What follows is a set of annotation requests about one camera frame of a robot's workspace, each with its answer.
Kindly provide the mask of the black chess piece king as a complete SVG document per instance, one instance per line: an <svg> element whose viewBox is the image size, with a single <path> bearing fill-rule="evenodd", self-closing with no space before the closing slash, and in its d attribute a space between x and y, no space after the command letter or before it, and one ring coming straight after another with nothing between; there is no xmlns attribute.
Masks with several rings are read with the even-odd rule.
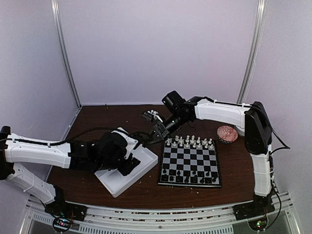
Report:
<svg viewBox="0 0 312 234"><path fill-rule="evenodd" d="M198 176L194 175L193 177L191 177L191 183L196 184L198 182Z"/></svg>

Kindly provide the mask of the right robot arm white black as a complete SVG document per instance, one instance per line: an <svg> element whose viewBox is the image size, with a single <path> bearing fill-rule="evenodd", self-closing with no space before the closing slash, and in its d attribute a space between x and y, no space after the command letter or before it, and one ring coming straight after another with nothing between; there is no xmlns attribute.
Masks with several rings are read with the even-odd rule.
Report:
<svg viewBox="0 0 312 234"><path fill-rule="evenodd" d="M254 215L262 214L269 206L267 198L273 191L273 130L263 104L259 101L252 104L228 103L198 96L186 100L177 91L168 93L162 102L171 113L168 118L152 110L141 114L154 123L148 144L166 140L169 134L189 121L211 120L233 126L238 135L244 137L245 148L253 162L254 195L257 199L250 204L250 211Z"/></svg>

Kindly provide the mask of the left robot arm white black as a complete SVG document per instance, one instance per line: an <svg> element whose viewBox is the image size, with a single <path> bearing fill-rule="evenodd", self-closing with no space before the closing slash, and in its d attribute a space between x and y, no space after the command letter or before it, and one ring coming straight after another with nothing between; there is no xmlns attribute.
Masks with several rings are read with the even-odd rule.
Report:
<svg viewBox="0 0 312 234"><path fill-rule="evenodd" d="M37 197L49 210L66 216L70 205L65 201L63 189L45 184L15 164L38 163L91 173L118 170L127 176L141 163L134 157L140 142L121 128L108 128L106 131L98 140L80 141L74 136L53 142L21 137L11 133L9 126L3 126L0 130L0 177L15 180L18 186Z"/></svg>

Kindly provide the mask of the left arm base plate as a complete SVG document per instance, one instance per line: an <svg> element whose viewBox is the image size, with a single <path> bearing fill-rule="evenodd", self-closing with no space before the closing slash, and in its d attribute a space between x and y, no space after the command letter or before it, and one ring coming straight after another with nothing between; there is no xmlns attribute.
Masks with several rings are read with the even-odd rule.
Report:
<svg viewBox="0 0 312 234"><path fill-rule="evenodd" d="M84 221L87 207L73 203L57 203L44 204L44 210L52 217L61 217L68 220Z"/></svg>

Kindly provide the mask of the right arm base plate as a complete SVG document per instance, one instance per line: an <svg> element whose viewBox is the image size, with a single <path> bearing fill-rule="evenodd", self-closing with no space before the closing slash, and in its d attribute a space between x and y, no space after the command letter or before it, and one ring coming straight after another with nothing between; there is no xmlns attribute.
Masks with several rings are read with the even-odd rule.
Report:
<svg viewBox="0 0 312 234"><path fill-rule="evenodd" d="M257 216L263 216L265 213L271 213L274 211L274 205L271 204L264 206L260 203L255 203L254 201L233 206L233 212L236 220L244 220Z"/></svg>

